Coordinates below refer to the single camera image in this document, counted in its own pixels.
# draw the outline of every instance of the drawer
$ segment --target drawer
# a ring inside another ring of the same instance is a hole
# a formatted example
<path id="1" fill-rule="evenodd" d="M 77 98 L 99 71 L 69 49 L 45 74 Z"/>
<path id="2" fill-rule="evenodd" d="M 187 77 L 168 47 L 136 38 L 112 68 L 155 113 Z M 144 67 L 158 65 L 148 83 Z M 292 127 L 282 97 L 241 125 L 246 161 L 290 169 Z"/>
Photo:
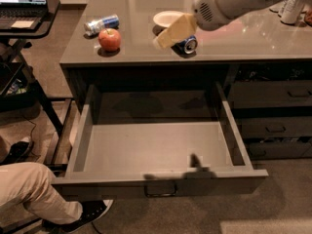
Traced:
<path id="1" fill-rule="evenodd" d="M 252 193 L 268 173 L 254 170 L 219 84 L 212 94 L 91 86 L 53 186 L 69 200 Z"/>
<path id="2" fill-rule="evenodd" d="M 312 117 L 251 118 L 237 123 L 242 138 L 312 137 Z"/>
<path id="3" fill-rule="evenodd" d="M 311 158 L 311 143 L 302 142 L 264 142 L 249 144 L 252 160 Z"/>
<path id="4" fill-rule="evenodd" d="M 228 101 L 232 109 L 312 106 L 312 81 L 235 82 Z"/>

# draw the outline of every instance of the apple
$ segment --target apple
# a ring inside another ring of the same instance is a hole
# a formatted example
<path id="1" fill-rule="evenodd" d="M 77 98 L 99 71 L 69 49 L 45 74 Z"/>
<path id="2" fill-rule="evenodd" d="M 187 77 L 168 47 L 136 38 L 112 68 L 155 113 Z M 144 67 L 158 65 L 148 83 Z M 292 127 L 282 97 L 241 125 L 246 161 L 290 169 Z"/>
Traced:
<path id="1" fill-rule="evenodd" d="M 120 47 L 121 36 L 118 30 L 105 28 L 99 32 L 98 42 L 105 51 L 115 52 Z"/>

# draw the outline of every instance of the countertop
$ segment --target countertop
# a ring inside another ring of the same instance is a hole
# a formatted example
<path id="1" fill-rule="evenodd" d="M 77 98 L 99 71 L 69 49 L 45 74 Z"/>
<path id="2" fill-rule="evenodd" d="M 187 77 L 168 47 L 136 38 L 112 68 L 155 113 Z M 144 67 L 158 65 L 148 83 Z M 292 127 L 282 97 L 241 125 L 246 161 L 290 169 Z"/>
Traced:
<path id="1" fill-rule="evenodd" d="M 312 27 L 302 19 L 294 26 L 282 24 L 277 14 L 268 9 L 244 15 L 216 31 L 198 29 L 195 55 L 182 56 L 173 49 L 156 50 L 152 40 L 159 27 L 153 17 L 168 10 L 190 13 L 192 1 L 90 0 L 60 65 L 71 68 L 312 59 Z M 97 37 L 86 36 L 83 24 L 113 14 L 120 20 L 122 44 L 119 52 L 108 54 L 101 50 Z"/>

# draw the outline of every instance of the black shoe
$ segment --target black shoe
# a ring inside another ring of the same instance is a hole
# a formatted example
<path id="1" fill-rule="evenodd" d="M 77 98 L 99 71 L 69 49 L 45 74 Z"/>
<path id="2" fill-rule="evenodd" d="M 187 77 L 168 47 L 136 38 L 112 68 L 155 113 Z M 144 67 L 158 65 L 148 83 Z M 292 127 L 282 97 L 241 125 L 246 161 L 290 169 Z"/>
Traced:
<path id="1" fill-rule="evenodd" d="M 1 165 L 14 164 L 25 158 L 31 151 L 33 141 L 30 136 L 26 136 L 19 142 L 11 146 L 10 152 Z"/>
<path id="2" fill-rule="evenodd" d="M 79 220 L 60 225 L 60 229 L 66 233 L 74 232 L 80 229 L 82 226 L 89 222 L 105 215 L 113 204 L 113 200 L 104 200 L 104 201 L 88 201 L 81 203 L 83 212 Z"/>

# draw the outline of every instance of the floor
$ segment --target floor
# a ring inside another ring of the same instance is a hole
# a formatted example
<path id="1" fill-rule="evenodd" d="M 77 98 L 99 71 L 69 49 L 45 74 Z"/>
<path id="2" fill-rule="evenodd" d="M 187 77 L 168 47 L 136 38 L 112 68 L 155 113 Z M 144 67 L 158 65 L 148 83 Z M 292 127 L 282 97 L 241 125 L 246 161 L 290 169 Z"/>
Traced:
<path id="1" fill-rule="evenodd" d="M 48 96 L 71 96 L 59 60 L 81 14 L 79 10 L 59 11 L 50 35 L 31 41 L 33 47 L 23 50 Z M 61 103 L 54 103 L 54 107 L 60 113 Z M 72 103 L 59 149 L 58 158 L 61 160 L 66 160 L 70 151 L 68 139 L 76 113 Z M 35 145 L 28 160 L 43 162 L 54 128 L 38 104 L 0 113 L 1 152 L 4 153 L 20 138 L 30 135 L 33 128 Z M 312 160 L 258 161 L 254 166 L 266 169 L 269 178 L 253 194 L 117 200 L 109 213 L 95 221 L 94 225 L 105 234 L 312 233 Z M 18 205 L 0 214 L 0 225 L 27 215 L 29 213 Z M 18 233 L 47 232 L 37 223 Z M 91 224 L 87 224 L 76 233 L 97 232 Z"/>

